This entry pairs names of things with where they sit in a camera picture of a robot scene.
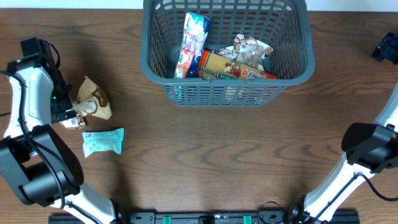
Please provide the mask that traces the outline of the beige snack bag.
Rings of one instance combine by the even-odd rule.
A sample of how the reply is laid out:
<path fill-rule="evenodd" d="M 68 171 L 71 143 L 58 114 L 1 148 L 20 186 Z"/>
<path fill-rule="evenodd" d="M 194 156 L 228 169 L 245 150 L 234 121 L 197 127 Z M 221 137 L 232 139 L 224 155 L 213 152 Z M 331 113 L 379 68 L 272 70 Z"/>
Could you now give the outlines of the beige snack bag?
<path fill-rule="evenodd" d="M 75 116 L 60 122 L 64 128 L 83 129 L 88 115 L 104 120 L 112 115 L 105 92 L 87 76 L 80 86 L 77 99 L 72 103 L 72 111 L 76 113 Z"/>

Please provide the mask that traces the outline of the teal snack bar wrapper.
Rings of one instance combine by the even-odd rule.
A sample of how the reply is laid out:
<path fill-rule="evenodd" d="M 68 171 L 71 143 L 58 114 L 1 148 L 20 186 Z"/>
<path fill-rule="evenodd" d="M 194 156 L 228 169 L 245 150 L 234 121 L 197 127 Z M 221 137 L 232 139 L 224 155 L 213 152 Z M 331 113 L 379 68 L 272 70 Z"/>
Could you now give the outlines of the teal snack bar wrapper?
<path fill-rule="evenodd" d="M 124 128 L 112 131 L 83 132 L 83 153 L 87 158 L 94 152 L 113 151 L 122 153 Z"/>

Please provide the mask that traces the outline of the white brown snack bag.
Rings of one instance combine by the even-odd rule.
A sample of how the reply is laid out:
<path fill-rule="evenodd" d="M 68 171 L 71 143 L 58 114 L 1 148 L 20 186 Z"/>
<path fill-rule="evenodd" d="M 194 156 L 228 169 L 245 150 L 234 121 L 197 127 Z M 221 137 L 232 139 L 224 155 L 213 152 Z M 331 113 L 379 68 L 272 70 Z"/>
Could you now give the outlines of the white brown snack bag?
<path fill-rule="evenodd" d="M 270 56 L 274 49 L 253 37 L 237 34 L 232 46 L 216 50 L 215 53 L 264 71 L 262 61 Z"/>

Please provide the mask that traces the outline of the Kleenex tissue multipack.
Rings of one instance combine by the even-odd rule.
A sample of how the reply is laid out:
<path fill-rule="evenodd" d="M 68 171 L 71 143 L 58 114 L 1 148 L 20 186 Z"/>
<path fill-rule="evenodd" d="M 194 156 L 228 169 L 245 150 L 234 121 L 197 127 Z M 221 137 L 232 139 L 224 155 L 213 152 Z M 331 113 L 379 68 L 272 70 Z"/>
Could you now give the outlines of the Kleenex tissue multipack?
<path fill-rule="evenodd" d="M 210 26 L 211 19 L 209 17 L 193 12 L 186 13 L 174 78 L 197 77 Z"/>

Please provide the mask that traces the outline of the orange San Remo pasta pack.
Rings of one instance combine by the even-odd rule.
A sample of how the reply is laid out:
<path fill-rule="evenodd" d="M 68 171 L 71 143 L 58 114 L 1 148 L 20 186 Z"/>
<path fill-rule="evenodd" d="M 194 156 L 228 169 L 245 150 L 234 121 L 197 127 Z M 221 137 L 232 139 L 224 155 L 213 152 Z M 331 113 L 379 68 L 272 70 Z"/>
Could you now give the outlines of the orange San Remo pasta pack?
<path fill-rule="evenodd" d="M 224 80 L 277 79 L 276 76 L 270 73 L 230 60 L 208 50 L 205 50 L 201 56 L 198 77 Z"/>

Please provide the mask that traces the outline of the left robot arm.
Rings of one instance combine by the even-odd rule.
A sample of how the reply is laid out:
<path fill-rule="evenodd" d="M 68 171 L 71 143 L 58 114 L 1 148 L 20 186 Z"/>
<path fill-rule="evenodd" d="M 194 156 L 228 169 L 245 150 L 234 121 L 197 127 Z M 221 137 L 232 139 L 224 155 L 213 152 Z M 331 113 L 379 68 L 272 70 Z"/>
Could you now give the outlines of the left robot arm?
<path fill-rule="evenodd" d="M 83 223 L 128 223 L 118 204 L 84 183 L 80 162 L 52 128 L 52 105 L 68 96 L 52 54 L 25 53 L 3 74 L 12 86 L 12 111 L 1 174 L 17 198 L 57 207 Z"/>

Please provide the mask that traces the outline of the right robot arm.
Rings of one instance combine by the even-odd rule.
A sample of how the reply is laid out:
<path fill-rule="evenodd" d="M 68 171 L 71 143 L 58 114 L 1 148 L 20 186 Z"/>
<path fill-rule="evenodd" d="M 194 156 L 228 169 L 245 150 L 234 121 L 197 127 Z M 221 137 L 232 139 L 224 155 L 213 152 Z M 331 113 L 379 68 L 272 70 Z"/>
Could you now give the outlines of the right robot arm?
<path fill-rule="evenodd" d="M 397 91 L 373 123 L 353 123 L 341 142 L 343 151 L 322 183 L 306 194 L 286 223 L 328 223 L 338 207 L 363 182 L 397 167 Z"/>

